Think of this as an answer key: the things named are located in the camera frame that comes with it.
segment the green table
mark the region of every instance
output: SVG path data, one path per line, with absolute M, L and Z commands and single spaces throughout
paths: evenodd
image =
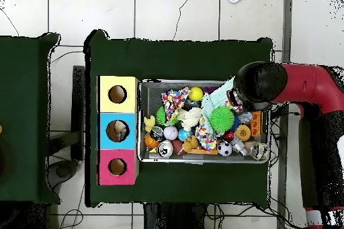
M 267 206 L 267 163 L 180 164 L 141 163 L 140 174 L 132 186 L 96 185 L 98 75 L 133 76 L 137 79 L 183 79 L 223 81 L 245 64 L 270 61 L 272 41 L 237 40 L 215 42 L 158 42 L 148 40 L 108 40 L 101 30 L 85 41 L 87 90 L 86 116 L 91 115 L 90 152 L 86 151 L 86 202 L 249 202 Z
M 0 37 L 0 201 L 56 203 L 46 184 L 48 56 L 58 34 Z

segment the green toy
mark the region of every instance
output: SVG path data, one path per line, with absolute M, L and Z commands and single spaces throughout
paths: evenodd
M 165 113 L 164 107 L 160 107 L 157 111 L 156 121 L 161 126 L 174 126 L 179 120 L 177 118 L 173 118 L 170 122 L 165 123 L 166 113 Z
M 210 115 L 210 125 L 217 132 L 225 132 L 234 124 L 234 114 L 227 107 L 216 107 Z

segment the yellow box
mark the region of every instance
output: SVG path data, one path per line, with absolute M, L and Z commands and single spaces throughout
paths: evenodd
M 100 76 L 100 112 L 136 113 L 137 86 L 138 80 L 135 77 Z M 124 92 L 125 99 L 120 103 L 111 101 L 111 89 L 111 93 Z

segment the blue box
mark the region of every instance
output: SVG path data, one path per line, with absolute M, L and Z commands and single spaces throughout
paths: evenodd
M 106 135 L 106 128 L 113 120 L 120 120 L 128 125 L 129 135 L 121 141 L 111 141 Z M 136 114 L 135 113 L 100 113 L 100 149 L 135 149 Z

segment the soccer ball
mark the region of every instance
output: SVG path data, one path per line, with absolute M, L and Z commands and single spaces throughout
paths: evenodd
M 218 144 L 218 153 L 223 157 L 229 156 L 232 153 L 232 145 L 225 140 L 221 141 Z

